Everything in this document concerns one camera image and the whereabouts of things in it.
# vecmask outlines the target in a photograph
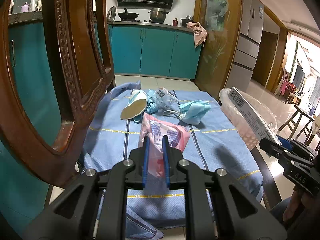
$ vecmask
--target pink plastic bag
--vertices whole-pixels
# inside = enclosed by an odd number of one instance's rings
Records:
[[[183,152],[190,134],[180,125],[161,121],[144,113],[138,147],[142,147],[146,135],[150,139],[148,172],[157,178],[164,177],[162,137],[167,135],[170,147]]]

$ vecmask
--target cabinet handle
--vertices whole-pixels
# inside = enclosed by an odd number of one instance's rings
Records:
[[[10,44],[11,44],[11,50],[12,50],[13,67],[15,67],[16,66],[16,57],[14,54],[14,40],[11,40]]]

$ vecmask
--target pot lid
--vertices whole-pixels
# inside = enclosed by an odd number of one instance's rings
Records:
[[[157,12],[166,12],[166,10],[165,10],[165,9],[160,8],[160,7],[154,7],[154,8],[152,8],[152,9],[151,9],[151,12],[152,12],[152,11],[157,11]]]

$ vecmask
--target frying pan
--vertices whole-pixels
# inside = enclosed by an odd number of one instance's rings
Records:
[[[189,20],[189,19],[181,19],[181,24],[183,27],[187,27],[187,23],[192,22],[194,23],[193,20]]]
[[[135,20],[139,16],[137,13],[128,13],[126,8],[124,8],[124,11],[125,13],[118,13],[122,20]]]
[[[116,19],[116,7],[112,6],[107,13],[107,21],[114,22]]]

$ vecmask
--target chair back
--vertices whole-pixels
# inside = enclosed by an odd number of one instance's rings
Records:
[[[42,0],[44,37],[61,126],[53,145],[37,133],[23,109],[14,82],[8,41],[10,0],[0,4],[0,135],[11,154],[41,180],[63,187],[77,175],[74,166],[96,108],[114,86],[106,21],[106,0]]]

